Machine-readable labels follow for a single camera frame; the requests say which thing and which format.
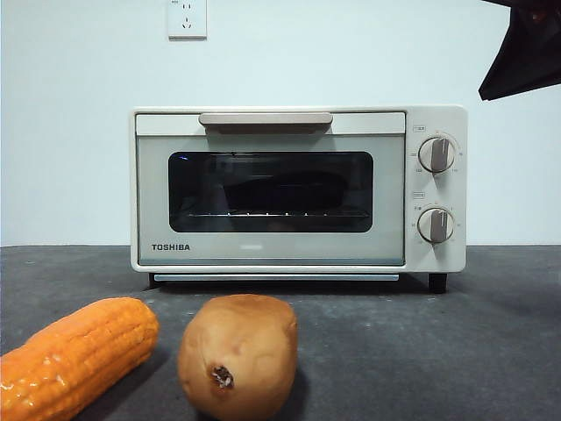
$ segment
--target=toshiba logo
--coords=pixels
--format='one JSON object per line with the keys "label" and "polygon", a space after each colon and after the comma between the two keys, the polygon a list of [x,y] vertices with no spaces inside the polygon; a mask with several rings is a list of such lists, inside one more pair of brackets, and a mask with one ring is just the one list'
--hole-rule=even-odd
{"label": "toshiba logo", "polygon": [[169,252],[172,250],[191,250],[189,244],[152,244],[152,250],[158,250],[159,252]]}

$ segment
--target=oven door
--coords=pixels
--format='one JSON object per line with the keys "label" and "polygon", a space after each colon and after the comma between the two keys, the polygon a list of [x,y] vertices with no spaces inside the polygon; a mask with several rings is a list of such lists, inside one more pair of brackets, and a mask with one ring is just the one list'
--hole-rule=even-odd
{"label": "oven door", "polygon": [[404,264],[403,113],[204,116],[138,124],[140,266]]}

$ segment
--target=corn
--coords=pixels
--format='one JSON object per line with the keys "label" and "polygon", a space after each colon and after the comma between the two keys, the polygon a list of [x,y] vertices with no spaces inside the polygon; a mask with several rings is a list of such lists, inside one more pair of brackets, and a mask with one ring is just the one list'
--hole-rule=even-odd
{"label": "corn", "polygon": [[3,421],[69,420],[156,345],[158,320],[140,300],[107,298],[61,318],[2,357]]}

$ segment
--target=potato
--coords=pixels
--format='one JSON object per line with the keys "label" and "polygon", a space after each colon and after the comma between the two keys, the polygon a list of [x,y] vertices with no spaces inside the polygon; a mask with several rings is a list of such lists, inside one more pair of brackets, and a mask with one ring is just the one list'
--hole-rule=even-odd
{"label": "potato", "polygon": [[271,296],[209,300],[188,324],[178,374],[188,400],[221,421],[261,421],[285,403],[296,370],[296,315]]}

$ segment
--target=table surface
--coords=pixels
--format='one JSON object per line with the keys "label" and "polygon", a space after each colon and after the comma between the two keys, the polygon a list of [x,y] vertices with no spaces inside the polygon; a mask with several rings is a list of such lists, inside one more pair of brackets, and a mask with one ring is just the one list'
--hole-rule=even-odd
{"label": "table surface", "polygon": [[274,420],[561,419],[561,246],[473,246],[449,292],[423,276],[384,283],[175,284],[145,290],[125,246],[2,252],[2,353],[68,313],[135,296],[160,320],[153,356],[76,420],[210,420],[185,399],[176,356],[213,296],[292,304],[298,369]]}

